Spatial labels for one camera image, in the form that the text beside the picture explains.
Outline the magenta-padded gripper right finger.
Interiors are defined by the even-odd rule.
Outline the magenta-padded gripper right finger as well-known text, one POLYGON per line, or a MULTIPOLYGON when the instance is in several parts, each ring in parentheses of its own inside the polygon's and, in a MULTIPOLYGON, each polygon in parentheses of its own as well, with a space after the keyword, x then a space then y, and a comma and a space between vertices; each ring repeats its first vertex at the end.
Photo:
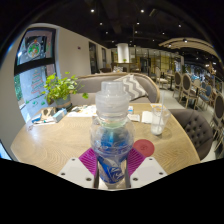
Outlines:
POLYGON ((126 186, 140 188, 165 177, 167 173, 154 157, 145 157, 132 149, 127 157, 126 186))

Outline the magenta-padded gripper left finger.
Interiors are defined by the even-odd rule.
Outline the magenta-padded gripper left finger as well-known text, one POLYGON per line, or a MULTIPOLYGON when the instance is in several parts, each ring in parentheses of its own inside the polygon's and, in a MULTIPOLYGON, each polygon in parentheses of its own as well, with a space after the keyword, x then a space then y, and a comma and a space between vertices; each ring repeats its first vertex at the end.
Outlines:
POLYGON ((58 176, 84 188, 93 188, 97 177, 98 161, 89 148, 80 157, 72 157, 59 171, 58 176))

